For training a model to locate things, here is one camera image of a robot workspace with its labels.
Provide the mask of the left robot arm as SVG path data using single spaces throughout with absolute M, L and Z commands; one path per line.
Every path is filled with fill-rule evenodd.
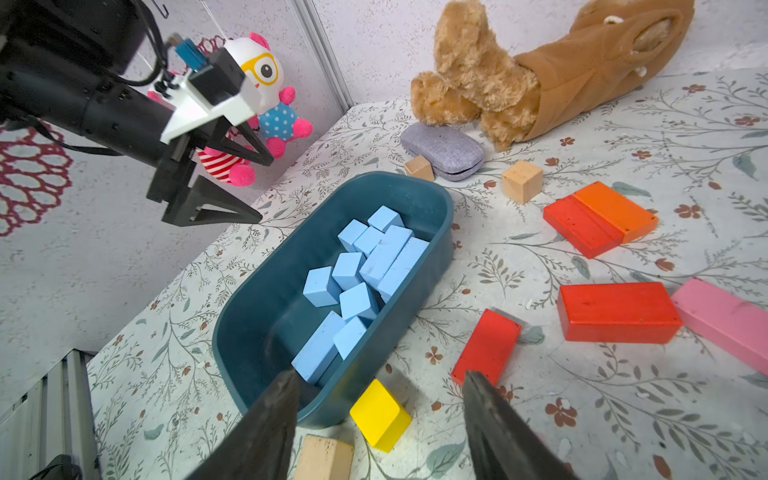
M 164 37 L 141 1 L 5 1 L 1 5 L 1 123 L 86 139 L 83 151 L 128 156 L 154 169 L 147 196 L 176 226 L 257 224 L 261 214 L 195 175 L 212 148 L 268 166 L 250 127 L 255 86 L 225 50 L 176 79 Z

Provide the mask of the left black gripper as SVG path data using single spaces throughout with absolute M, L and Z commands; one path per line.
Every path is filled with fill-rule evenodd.
M 258 165 L 272 165 L 274 156 L 247 122 L 235 127 L 236 139 L 229 137 L 232 128 L 226 118 L 213 121 L 209 147 Z M 260 223 L 260 212 L 212 181 L 198 177 L 189 186 L 195 170 L 193 156 L 204 145 L 202 133 L 193 130 L 165 146 L 146 195 L 154 202 L 167 202 L 162 221 L 178 227 Z

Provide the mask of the blue long block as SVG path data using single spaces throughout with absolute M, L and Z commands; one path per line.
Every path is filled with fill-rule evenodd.
M 292 367 L 306 383 L 316 385 L 338 355 L 334 336 L 345 325 L 339 314 L 330 311 L 293 358 Z

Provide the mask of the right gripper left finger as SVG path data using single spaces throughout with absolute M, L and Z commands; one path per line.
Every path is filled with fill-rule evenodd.
M 299 407 L 299 378 L 280 373 L 190 479 L 285 479 Z

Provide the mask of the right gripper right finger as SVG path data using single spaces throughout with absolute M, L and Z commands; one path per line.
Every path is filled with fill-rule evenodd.
M 478 479 L 573 479 L 488 379 L 469 371 L 463 383 L 464 419 Z

